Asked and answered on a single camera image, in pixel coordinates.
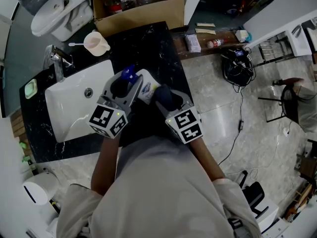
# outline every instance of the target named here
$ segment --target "electric cable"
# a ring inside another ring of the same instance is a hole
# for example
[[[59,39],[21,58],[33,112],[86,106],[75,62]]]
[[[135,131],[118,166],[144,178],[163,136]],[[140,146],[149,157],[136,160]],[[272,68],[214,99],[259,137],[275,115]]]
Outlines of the electric cable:
[[[251,172],[250,172],[250,178],[251,178],[252,180],[254,180],[254,179],[258,176],[259,169],[267,169],[267,168],[269,168],[269,167],[271,166],[271,164],[273,163],[273,161],[274,161],[274,159],[275,159],[278,145],[279,145],[279,135],[277,136],[277,144],[276,144],[276,147],[275,147],[274,156],[273,156],[273,158],[272,158],[272,160],[271,160],[271,162],[269,163],[268,166],[266,166],[266,167],[251,168],[251,169],[244,169],[244,170],[241,170],[241,171],[236,172],[236,173],[225,174],[225,176],[237,175],[237,174],[239,174],[239,173],[241,173],[241,172],[243,172],[243,171],[251,171]],[[254,170],[257,171],[257,174],[256,174],[254,177],[252,177],[251,174],[252,174],[252,172],[253,172]]]
[[[231,81],[228,81],[228,80],[225,78],[225,80],[226,80],[228,83],[230,83],[230,84],[232,85],[232,87],[233,87],[233,89],[234,89],[234,91],[235,91],[236,93],[239,93],[239,90],[237,91],[237,90],[234,88],[235,86],[242,87],[241,90],[243,90],[244,88],[246,88],[247,85],[249,85],[252,81],[254,81],[254,80],[256,79],[256,77],[257,77],[256,69],[254,68],[254,66],[253,66],[253,64],[252,64],[251,62],[250,62],[250,65],[251,65],[251,69],[252,69],[252,72],[253,72],[254,77],[251,78],[251,80],[250,80],[245,86],[240,86],[240,85],[235,84],[235,83],[233,83],[233,82],[231,82]]]
[[[241,94],[241,105],[240,105],[240,121],[241,121],[241,120],[242,120],[243,94],[242,94],[242,92],[240,92],[240,94]],[[233,147],[234,147],[234,144],[235,144],[235,142],[236,142],[236,140],[237,140],[237,138],[238,138],[238,136],[239,136],[240,132],[241,132],[241,131],[239,130],[239,132],[238,132],[237,136],[235,137],[235,139],[234,139],[234,141],[233,141],[233,144],[232,144],[232,147],[231,147],[230,153],[228,154],[228,156],[227,156],[224,160],[222,160],[222,161],[218,164],[218,166],[220,166],[220,164],[221,164],[222,162],[224,162],[226,159],[228,159],[228,158],[229,158],[229,156],[231,155],[232,150],[233,150]]]
[[[249,50],[250,50],[249,54],[251,54],[251,53],[252,53],[252,50],[251,50],[249,47],[246,47],[245,49],[249,49]]]
[[[291,131],[291,124],[292,124],[292,122],[293,122],[293,121],[291,121],[291,122],[289,123],[287,135],[288,135],[289,132]]]

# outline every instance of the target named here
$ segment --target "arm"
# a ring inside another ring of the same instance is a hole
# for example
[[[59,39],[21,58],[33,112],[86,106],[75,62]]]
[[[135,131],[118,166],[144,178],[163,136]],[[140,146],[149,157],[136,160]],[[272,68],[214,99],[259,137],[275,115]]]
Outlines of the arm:
[[[115,139],[106,138],[91,179],[91,190],[104,196],[114,182],[120,135]]]
[[[201,137],[191,141],[190,146],[193,154],[212,181],[223,207],[230,213],[230,216],[227,217],[241,220],[251,237],[260,238],[261,232],[258,223],[253,217],[250,206],[239,185],[225,179],[224,173],[211,156]]]
[[[211,181],[225,178],[224,173],[212,157],[203,139],[197,138],[190,143],[191,150]]]

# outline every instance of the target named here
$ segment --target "marble floor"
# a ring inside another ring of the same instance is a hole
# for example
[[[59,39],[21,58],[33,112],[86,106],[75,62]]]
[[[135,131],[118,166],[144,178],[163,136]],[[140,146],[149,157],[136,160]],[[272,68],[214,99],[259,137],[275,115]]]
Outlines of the marble floor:
[[[204,141],[219,163],[230,152],[238,133],[241,94],[224,81],[221,58],[210,55],[182,62],[194,103],[201,113],[205,130]],[[271,63],[256,68],[257,76],[243,91],[242,120],[244,128],[238,136],[231,156],[221,164],[227,177],[238,179],[241,172],[249,170],[246,184],[259,181],[268,196],[279,207],[281,215],[292,200],[295,189],[303,182],[294,171],[296,154],[303,152],[306,135],[283,118],[266,123],[266,118],[280,116],[281,107],[275,102],[258,100],[258,97],[279,98],[282,88],[272,86],[274,79],[300,77],[305,86],[313,89],[314,65],[303,58]],[[98,153],[40,164],[58,177],[61,187],[55,196],[62,203],[68,186],[79,183],[90,186],[90,179],[98,159]]]

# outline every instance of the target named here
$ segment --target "cleaning spray bottle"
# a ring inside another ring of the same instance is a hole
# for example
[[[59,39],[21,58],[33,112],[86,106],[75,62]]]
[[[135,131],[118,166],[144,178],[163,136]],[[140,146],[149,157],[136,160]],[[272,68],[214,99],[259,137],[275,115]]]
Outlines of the cleaning spray bottle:
[[[140,75],[143,76],[143,85],[138,98],[144,101],[146,104],[150,104],[151,98],[155,90],[160,87],[160,84],[151,76],[146,69],[141,69],[137,73],[134,73],[135,65],[130,65],[122,71],[121,78],[129,80],[131,84],[134,84]]]

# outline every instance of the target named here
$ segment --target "spoon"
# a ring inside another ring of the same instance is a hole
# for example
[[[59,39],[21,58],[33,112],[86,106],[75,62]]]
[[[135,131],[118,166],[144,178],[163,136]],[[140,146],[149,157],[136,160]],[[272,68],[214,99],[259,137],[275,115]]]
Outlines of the spoon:
[[[71,42],[71,43],[68,43],[68,45],[70,47],[74,47],[74,46],[79,46],[79,45],[86,45],[88,47],[91,47],[93,46],[94,44],[93,43],[74,43],[74,42]]]

